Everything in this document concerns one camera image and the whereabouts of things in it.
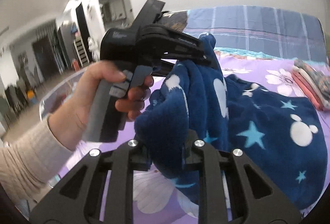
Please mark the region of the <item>beige sleeve left forearm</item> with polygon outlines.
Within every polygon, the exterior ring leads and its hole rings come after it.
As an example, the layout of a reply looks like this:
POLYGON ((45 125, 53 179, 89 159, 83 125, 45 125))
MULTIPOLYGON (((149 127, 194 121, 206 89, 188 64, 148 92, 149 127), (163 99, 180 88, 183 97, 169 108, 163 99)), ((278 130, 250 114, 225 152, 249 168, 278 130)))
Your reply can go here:
POLYGON ((40 192, 73 154, 45 118, 8 147, 1 147, 1 186, 17 204, 40 192))

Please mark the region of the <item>person's left hand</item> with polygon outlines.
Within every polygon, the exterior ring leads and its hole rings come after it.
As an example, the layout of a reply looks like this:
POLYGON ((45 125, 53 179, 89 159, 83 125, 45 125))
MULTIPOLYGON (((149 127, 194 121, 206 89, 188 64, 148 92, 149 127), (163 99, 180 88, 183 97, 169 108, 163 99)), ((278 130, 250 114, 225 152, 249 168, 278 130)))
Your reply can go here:
MULTIPOLYGON (((73 96, 48 118, 51 132, 70 151, 76 149, 87 127, 90 108, 102 80, 121 83, 125 81, 125 75, 108 60, 90 65, 79 80, 73 96)), ((127 114, 127 121, 134 121, 141 114, 153 84, 153 77, 148 75, 141 86, 130 89, 126 98, 116 101, 115 108, 127 114)))

